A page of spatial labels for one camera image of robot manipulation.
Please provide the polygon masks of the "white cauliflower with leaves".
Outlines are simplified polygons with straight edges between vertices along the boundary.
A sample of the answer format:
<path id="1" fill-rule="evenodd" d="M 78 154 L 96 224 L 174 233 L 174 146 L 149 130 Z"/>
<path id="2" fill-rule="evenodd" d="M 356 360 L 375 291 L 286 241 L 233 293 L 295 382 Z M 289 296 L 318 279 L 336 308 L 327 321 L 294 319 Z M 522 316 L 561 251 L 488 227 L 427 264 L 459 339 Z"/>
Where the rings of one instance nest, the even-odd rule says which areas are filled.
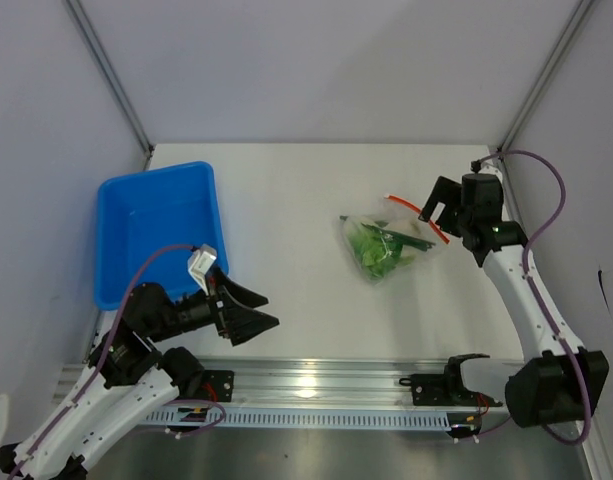
<path id="1" fill-rule="evenodd" d="M 420 223 L 410 215 L 381 216 L 375 220 L 375 224 L 386 231 L 396 232 L 409 237 L 422 238 L 424 236 Z"/>

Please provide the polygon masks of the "clear zip top bag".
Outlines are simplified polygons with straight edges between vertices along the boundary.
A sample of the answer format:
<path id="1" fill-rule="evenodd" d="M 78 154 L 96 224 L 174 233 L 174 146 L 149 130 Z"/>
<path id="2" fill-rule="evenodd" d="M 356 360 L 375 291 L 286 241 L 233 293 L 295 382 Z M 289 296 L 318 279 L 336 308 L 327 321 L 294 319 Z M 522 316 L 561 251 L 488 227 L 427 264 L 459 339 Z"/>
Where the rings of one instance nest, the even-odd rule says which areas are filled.
<path id="1" fill-rule="evenodd" d="M 366 281 L 379 284 L 447 250 L 447 234 L 420 215 L 414 203 L 386 194 L 375 213 L 339 217 L 343 243 Z"/>

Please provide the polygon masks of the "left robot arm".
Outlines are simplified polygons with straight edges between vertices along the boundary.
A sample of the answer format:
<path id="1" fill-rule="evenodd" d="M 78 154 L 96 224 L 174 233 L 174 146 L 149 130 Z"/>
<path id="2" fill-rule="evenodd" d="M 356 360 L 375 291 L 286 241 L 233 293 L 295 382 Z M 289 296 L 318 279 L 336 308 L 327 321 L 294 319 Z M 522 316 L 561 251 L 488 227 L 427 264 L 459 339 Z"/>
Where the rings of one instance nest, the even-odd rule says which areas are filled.
<path id="1" fill-rule="evenodd" d="M 233 281 L 220 268 L 206 288 L 177 301 L 163 286 L 131 288 L 119 319 L 90 354 L 75 385 L 26 440 L 0 446 L 0 471 L 11 479 L 83 479 L 118 440 L 170 402 L 216 407 L 210 374 L 185 347 L 157 343 L 205 327 L 232 345 L 279 326 L 263 312 L 268 299 Z"/>

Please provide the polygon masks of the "green lettuce leaf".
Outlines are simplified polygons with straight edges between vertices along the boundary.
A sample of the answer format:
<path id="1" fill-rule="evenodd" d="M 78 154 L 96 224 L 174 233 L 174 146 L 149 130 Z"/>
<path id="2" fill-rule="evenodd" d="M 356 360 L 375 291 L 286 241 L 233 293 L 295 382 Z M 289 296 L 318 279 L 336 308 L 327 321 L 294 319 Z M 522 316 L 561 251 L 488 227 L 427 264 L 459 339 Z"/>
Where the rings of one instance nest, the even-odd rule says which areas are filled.
<path id="1" fill-rule="evenodd" d="M 389 247 L 352 247 L 344 233 L 343 236 L 358 270 L 373 284 L 383 281 L 396 270 L 411 265 L 417 258 L 413 249 L 407 246 L 391 244 Z"/>

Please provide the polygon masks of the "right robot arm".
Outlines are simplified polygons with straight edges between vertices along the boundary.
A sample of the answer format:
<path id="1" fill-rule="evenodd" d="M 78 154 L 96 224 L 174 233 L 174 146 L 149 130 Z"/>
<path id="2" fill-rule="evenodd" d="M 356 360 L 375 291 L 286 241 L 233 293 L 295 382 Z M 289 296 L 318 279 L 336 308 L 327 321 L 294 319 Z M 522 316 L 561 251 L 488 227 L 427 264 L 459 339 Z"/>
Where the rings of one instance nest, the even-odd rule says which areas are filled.
<path id="1" fill-rule="evenodd" d="M 601 351 L 588 350 L 560 314 L 519 223 L 504 220 L 502 183 L 493 174 L 460 181 L 439 177 L 419 216 L 461 239 L 491 280 L 520 340 L 524 363 L 462 356 L 442 380 L 444 395 L 465 403 L 477 393 L 505 404 L 521 428 L 588 424 L 609 373 Z"/>

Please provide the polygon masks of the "green onion stalk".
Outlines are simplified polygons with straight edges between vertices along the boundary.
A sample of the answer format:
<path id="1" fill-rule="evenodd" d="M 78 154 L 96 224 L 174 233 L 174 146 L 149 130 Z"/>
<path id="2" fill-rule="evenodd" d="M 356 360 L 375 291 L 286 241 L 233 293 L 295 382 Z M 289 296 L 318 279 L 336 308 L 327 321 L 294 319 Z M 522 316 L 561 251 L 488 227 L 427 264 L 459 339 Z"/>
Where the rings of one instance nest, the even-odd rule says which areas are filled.
<path id="1" fill-rule="evenodd" d="M 436 243 L 423 238 L 414 238 L 396 232 L 389 232 L 375 224 L 375 220 L 367 216 L 340 215 L 342 232 L 352 247 L 374 247 L 391 244 L 412 247 L 426 252 L 435 247 Z"/>

